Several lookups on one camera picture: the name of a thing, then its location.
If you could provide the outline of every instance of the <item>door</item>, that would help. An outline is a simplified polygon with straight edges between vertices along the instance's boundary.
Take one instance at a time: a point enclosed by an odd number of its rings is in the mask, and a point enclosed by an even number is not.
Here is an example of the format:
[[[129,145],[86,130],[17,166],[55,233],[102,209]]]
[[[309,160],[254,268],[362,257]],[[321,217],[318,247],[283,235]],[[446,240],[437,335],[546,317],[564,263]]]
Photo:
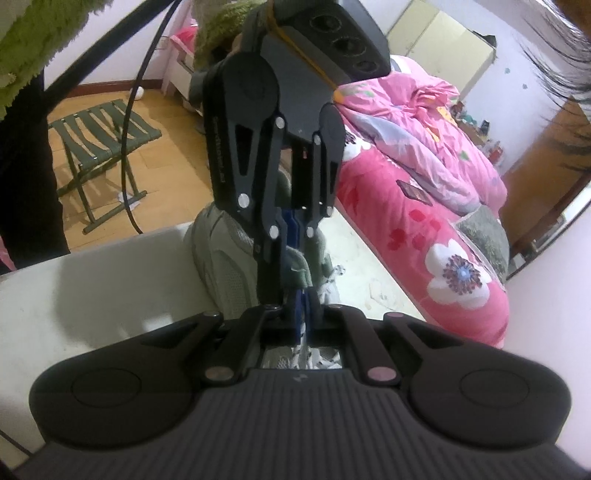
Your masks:
[[[408,57],[429,75],[451,83],[466,96],[492,63],[494,49],[449,15],[439,12]]]
[[[512,255],[525,251],[548,232],[591,180],[590,174],[567,168],[591,168],[591,155],[569,155],[556,145],[556,141],[580,144],[577,134],[591,135],[591,125],[579,104],[571,100],[503,177],[508,198],[501,210],[501,222]]]
[[[388,33],[390,53],[405,57],[438,13],[439,9],[422,0],[411,2]]]

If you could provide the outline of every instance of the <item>green fuzzy cloth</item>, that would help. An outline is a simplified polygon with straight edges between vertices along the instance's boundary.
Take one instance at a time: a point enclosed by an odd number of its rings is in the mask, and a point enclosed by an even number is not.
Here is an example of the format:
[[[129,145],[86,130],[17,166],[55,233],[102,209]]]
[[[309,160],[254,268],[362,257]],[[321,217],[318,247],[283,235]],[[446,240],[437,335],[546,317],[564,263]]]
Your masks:
[[[33,0],[0,41],[0,121],[17,93],[86,25],[89,14],[113,0]]]
[[[211,63],[211,53],[226,40],[233,40],[242,32],[242,26],[250,11],[265,0],[241,0],[226,4],[199,25],[195,37],[194,67],[196,70]]]

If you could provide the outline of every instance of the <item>black metal pole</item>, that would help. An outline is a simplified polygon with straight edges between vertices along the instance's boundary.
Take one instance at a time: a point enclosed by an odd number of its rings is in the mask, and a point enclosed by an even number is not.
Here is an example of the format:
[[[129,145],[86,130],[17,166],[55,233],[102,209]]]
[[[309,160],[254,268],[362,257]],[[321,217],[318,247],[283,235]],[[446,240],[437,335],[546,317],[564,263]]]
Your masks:
[[[117,48],[133,37],[172,3],[173,0],[145,0],[138,8],[115,25],[47,88],[43,97],[41,115],[47,116],[104,59],[109,57]]]

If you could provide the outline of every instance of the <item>bed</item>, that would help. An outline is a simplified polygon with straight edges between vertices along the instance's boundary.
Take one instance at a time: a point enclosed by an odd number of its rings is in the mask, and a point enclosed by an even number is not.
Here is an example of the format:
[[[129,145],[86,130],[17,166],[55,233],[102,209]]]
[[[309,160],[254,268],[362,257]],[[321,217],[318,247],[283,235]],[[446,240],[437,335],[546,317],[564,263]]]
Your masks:
[[[506,188],[449,114],[457,90],[392,61],[389,76],[335,94],[347,132],[339,208],[426,321],[500,348],[505,289],[455,224],[481,205],[498,218]]]

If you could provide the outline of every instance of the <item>white cabinet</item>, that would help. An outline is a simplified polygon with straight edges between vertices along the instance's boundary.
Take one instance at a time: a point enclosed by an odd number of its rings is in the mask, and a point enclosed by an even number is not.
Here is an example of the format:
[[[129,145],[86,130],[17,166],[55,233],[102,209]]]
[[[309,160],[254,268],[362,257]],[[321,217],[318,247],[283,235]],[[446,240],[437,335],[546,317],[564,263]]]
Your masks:
[[[495,58],[495,49],[444,12],[414,0],[388,34],[391,53],[415,60],[465,97]]]
[[[390,53],[406,56],[438,13],[431,4],[411,2],[388,34]]]

